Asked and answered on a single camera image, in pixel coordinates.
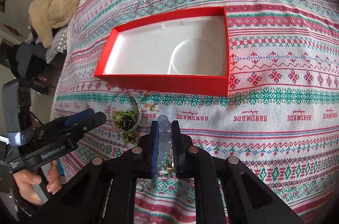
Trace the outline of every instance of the finger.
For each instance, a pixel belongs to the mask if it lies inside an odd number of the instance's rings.
[[[31,190],[19,189],[20,195],[22,196],[23,199],[27,200],[28,202],[41,206],[42,202],[40,200],[40,197],[38,197],[38,194],[35,192],[32,186],[31,188],[32,188]]]
[[[53,182],[56,179],[60,179],[60,173],[59,173],[59,170],[58,170],[57,161],[54,160],[51,163],[51,168],[47,172],[47,180],[49,182]]]
[[[26,169],[14,173],[13,176],[18,186],[19,184],[39,185],[41,183],[40,175]]]
[[[53,192],[58,190],[61,187],[61,180],[60,179],[56,179],[53,182],[49,182],[46,186],[46,189],[48,192]]]
[[[55,195],[58,192],[58,190],[60,190],[60,189],[61,189],[61,185],[56,190],[52,191],[52,193]]]
[[[39,175],[24,169],[13,174],[13,177],[18,185],[19,193],[22,198],[30,203],[42,205],[40,198],[32,187],[32,184],[39,184],[41,182],[41,177]]]

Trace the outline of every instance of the beaded bracelet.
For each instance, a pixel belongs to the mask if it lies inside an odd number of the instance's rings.
[[[136,104],[137,104],[137,107],[138,107],[138,117],[137,117],[137,121],[136,123],[134,124],[133,127],[131,127],[130,129],[128,130],[124,130],[122,129],[120,126],[118,127],[117,126],[117,123],[115,122],[114,120],[114,105],[116,104],[117,100],[120,99],[122,96],[129,96],[131,97],[132,99],[135,100]],[[129,93],[122,93],[122,94],[119,94],[118,96],[115,97],[112,105],[111,105],[111,109],[110,109],[110,119],[111,119],[111,123],[112,123],[112,126],[116,129],[116,131],[120,134],[128,134],[128,133],[131,133],[131,132],[134,132],[137,127],[140,125],[140,122],[141,122],[141,116],[142,116],[142,110],[141,110],[141,103],[140,101],[137,99],[137,97],[133,94],[129,94]]]

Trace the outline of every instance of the patterned bedspread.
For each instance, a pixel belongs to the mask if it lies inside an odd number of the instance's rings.
[[[226,7],[229,97],[143,98],[141,90],[118,89],[94,77],[113,27],[206,5]],[[339,166],[338,13],[336,0],[83,0],[68,27],[52,117],[86,108],[108,114],[118,93],[135,93],[143,104],[155,103],[170,120],[178,119],[196,146],[220,158],[239,157],[304,222],[317,222],[330,207],[324,204],[334,196]],[[107,122],[62,158],[66,176],[95,156],[109,159],[129,148]],[[194,203],[193,181],[163,171],[146,181],[145,191],[138,188],[135,223],[195,223]]]

